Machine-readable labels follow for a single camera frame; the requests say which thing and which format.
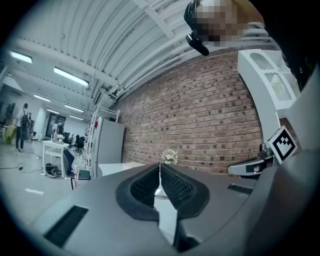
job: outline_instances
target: brick wall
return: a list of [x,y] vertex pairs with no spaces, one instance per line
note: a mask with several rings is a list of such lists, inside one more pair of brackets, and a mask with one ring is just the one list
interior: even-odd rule
[[179,165],[224,173],[257,155],[259,118],[237,72],[238,52],[230,51],[189,60],[117,103],[126,127],[123,162],[162,162],[159,154],[173,149]]
[[280,121],[280,125],[281,126],[285,126],[287,128],[287,130],[289,131],[289,133],[291,134],[291,136],[293,137],[296,145],[298,146],[298,150],[297,153],[301,150],[301,145],[300,142],[298,140],[298,137],[295,133],[295,130],[293,129],[293,127],[291,126],[291,124],[289,123],[289,120],[286,118],[282,118],[279,120]]

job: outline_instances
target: office chair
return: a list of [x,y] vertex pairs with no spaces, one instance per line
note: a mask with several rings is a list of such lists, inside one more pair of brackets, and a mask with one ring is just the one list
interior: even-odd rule
[[76,147],[77,147],[77,149],[75,149],[75,150],[73,150],[73,151],[75,151],[75,152],[82,152],[82,148],[84,147],[84,142],[85,142],[85,140],[84,140],[84,138],[83,137],[79,137],[79,135],[77,135],[76,137],[75,137],[76,139],[75,139],[75,145],[76,145]]
[[63,142],[64,143],[69,143],[69,136],[70,136],[70,132],[64,132],[64,139],[63,139]]
[[36,135],[37,135],[36,131],[32,131],[29,133],[29,137],[31,137],[31,143],[32,143],[32,140],[36,137]]
[[[72,163],[74,162],[75,157],[69,152],[68,149],[63,151],[63,165],[65,175],[70,178],[71,188],[74,189],[74,184],[72,182],[75,179],[75,174],[72,172]],[[90,171],[89,170],[79,170],[79,180],[89,181],[91,180]]]

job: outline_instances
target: white table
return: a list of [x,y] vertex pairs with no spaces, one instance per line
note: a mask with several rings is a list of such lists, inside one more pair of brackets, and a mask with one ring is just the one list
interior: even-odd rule
[[52,140],[45,140],[42,141],[43,143],[43,149],[42,149],[42,161],[43,161],[43,174],[47,175],[46,172],[46,161],[45,161],[45,155],[51,156],[51,163],[54,162],[54,157],[60,157],[61,158],[61,174],[62,178],[65,178],[65,166],[64,166],[64,150],[69,147],[69,144],[63,143],[59,144],[56,142],[53,142]]
[[102,176],[107,176],[110,174],[119,173],[134,167],[144,166],[143,163],[139,162],[125,162],[125,163],[100,163],[100,170],[102,171]]

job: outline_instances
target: blue chair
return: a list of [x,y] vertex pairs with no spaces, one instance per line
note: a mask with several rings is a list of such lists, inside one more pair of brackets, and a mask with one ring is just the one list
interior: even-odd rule
[[[72,172],[72,163],[74,162],[75,157],[69,152],[68,149],[63,151],[63,165],[65,175],[70,178],[71,181],[71,188],[74,189],[74,185],[72,180],[75,179],[75,174]],[[91,180],[90,171],[88,170],[79,170],[79,180]]]

